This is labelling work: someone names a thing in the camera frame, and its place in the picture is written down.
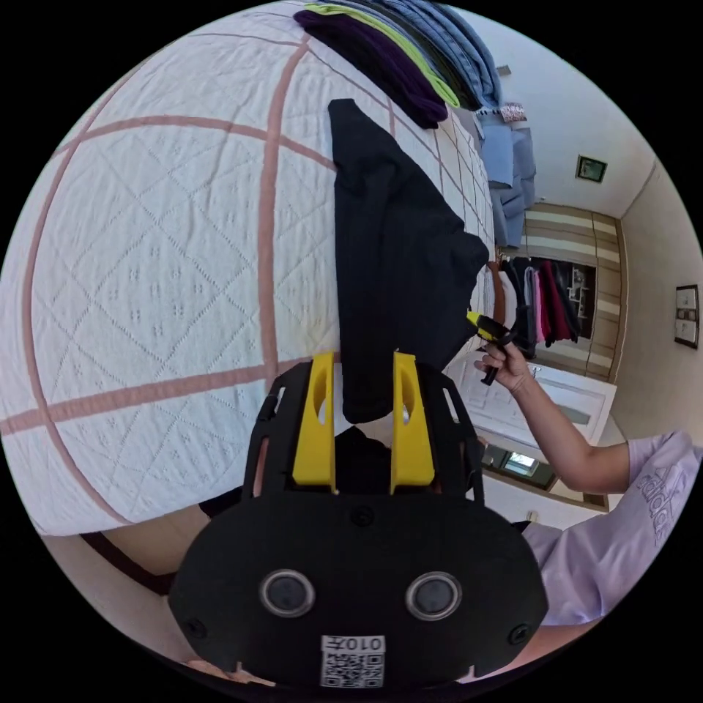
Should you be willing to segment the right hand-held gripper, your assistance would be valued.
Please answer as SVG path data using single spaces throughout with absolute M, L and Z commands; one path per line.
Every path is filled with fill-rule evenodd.
M 480 350 L 488 343 L 495 343 L 498 346 L 505 346 L 508 343 L 512 343 L 512 338 L 510 336 L 511 331 L 504 325 L 497 324 L 491 317 L 479 314 L 478 312 L 468 311 L 466 318 L 470 325 L 475 328 L 476 334 L 482 338 Z M 483 382 L 485 384 L 495 382 L 495 371 L 483 373 Z

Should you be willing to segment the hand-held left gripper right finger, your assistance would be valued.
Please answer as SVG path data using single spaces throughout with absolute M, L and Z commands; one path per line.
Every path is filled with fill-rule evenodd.
M 427 488 L 434 481 L 434 460 L 425 407 L 411 354 L 393 355 L 393 437 L 390 493 L 408 488 Z

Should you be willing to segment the person's right hand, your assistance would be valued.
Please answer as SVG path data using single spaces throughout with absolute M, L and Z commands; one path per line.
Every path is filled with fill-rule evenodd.
M 512 395 L 535 382 L 527 361 L 513 343 L 505 346 L 488 343 L 480 352 L 480 359 L 474 361 L 476 369 L 485 373 L 495 371 L 494 380 Z

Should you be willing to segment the person's left hand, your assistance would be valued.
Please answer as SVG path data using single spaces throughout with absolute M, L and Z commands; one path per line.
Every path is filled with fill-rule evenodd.
M 222 669 L 206 662 L 202 659 L 191 659 L 183 662 L 184 666 L 187 666 L 197 672 L 202 674 L 207 674 L 215 677 L 219 677 L 224 680 L 229 680 L 232 682 L 237 682 L 241 684 L 256 684 L 263 685 L 267 687 L 275 687 L 276 684 L 273 681 L 263 679 L 250 672 L 247 672 L 242 668 L 242 665 L 238 663 L 235 669 L 231 672 L 223 671 Z

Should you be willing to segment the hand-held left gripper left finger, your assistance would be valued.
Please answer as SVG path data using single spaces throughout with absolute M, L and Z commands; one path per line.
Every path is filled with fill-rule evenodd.
M 336 491 L 334 354 L 313 357 L 292 477 L 297 486 Z

